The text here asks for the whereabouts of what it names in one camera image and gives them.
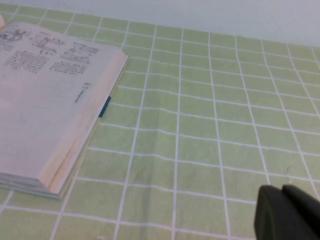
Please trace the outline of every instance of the diagram illustration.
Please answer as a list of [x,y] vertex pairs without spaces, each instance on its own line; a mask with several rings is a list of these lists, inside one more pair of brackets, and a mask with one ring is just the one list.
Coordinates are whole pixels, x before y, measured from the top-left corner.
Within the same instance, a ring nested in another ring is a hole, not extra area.
[[73,48],[64,52],[61,58],[83,64],[90,63],[90,57],[99,51],[98,48],[74,44]]
[[36,46],[37,48],[40,48],[40,54],[42,55],[53,55],[56,54],[56,47],[58,45],[65,44],[63,41],[61,41],[58,38],[49,38],[49,37],[42,37],[39,35],[36,35],[35,37],[30,38],[32,41],[32,45]]
[[12,43],[20,40],[26,31],[19,29],[9,29],[3,32],[0,32],[0,41],[5,43]]

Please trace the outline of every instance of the book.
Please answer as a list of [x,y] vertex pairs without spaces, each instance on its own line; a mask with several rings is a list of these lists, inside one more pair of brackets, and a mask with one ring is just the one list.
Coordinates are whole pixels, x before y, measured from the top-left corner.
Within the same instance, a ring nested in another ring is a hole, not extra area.
[[0,20],[0,185],[61,197],[129,56]]

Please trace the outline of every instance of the green tablecloth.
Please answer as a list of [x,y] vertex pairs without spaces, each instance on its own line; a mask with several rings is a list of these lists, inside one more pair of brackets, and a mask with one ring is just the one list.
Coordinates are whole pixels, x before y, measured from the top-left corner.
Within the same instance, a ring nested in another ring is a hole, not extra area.
[[260,185],[319,197],[319,48],[2,3],[0,14],[131,56],[66,197],[0,189],[1,240],[253,239]]

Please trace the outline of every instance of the white wall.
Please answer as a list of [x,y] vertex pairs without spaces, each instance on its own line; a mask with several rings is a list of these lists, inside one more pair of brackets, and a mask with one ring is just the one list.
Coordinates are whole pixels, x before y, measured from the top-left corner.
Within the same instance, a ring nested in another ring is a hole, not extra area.
[[0,0],[320,47],[319,0]]

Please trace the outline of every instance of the black plastic object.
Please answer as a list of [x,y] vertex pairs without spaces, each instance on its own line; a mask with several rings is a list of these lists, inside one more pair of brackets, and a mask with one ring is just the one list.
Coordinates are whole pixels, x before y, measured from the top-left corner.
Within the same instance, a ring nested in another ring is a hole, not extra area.
[[254,230],[257,240],[320,240],[320,203],[293,185],[261,186]]

